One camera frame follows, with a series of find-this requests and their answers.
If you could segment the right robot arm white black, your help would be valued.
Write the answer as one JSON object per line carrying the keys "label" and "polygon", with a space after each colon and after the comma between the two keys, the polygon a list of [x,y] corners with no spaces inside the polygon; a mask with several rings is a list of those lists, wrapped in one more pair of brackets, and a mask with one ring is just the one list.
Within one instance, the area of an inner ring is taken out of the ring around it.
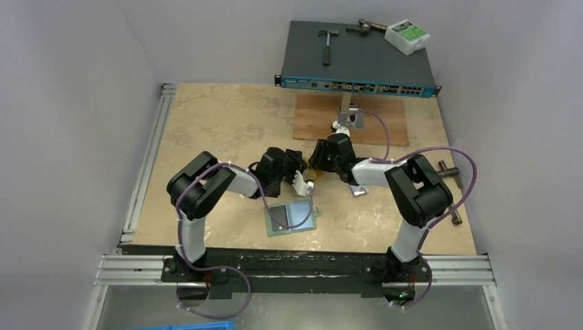
{"label": "right robot arm white black", "polygon": [[418,262],[428,230],[453,202],[450,189],[423,155],[404,161],[358,157],[351,139],[334,133],[317,141],[310,167],[335,173],[350,186],[389,188],[402,217],[397,237],[387,249],[385,276],[401,280]]}

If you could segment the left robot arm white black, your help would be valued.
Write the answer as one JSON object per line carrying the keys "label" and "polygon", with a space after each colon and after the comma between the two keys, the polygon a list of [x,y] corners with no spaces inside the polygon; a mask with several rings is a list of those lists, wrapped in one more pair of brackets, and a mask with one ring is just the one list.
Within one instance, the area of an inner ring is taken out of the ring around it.
{"label": "left robot arm white black", "polygon": [[203,151],[174,175],[166,191],[177,213],[178,272],[187,281],[205,272],[206,217],[226,192],[250,199],[277,198],[281,184],[289,184],[301,197],[312,197],[314,182],[305,178],[308,164],[300,151],[269,147],[260,160],[243,168],[222,162]]}

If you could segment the black card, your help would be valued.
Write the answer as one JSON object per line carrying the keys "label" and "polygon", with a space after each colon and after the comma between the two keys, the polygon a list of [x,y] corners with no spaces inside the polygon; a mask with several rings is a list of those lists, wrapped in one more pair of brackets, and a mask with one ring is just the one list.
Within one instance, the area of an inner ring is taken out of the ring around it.
{"label": "black card", "polygon": [[272,232],[282,232],[288,230],[287,209],[285,205],[269,207],[269,221]]}

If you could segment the teal card holder wallet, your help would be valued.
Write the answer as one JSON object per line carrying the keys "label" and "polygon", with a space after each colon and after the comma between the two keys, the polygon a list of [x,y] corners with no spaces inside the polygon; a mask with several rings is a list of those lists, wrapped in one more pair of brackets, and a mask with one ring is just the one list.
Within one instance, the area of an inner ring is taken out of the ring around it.
{"label": "teal card holder wallet", "polygon": [[266,220],[266,228],[267,228],[267,235],[269,237],[274,237],[278,235],[284,234],[292,234],[295,232],[302,232],[307,230],[314,230],[316,229],[316,218],[319,216],[319,209],[317,206],[314,206],[311,209],[310,217],[305,220],[309,209],[310,209],[310,201],[309,200],[302,200],[302,201],[294,201],[290,203],[281,203],[281,204],[274,204],[270,206],[277,206],[277,205],[285,205],[287,209],[287,220],[289,223],[288,230],[282,232],[272,232],[272,226],[270,224],[270,211],[265,211],[265,220]]}

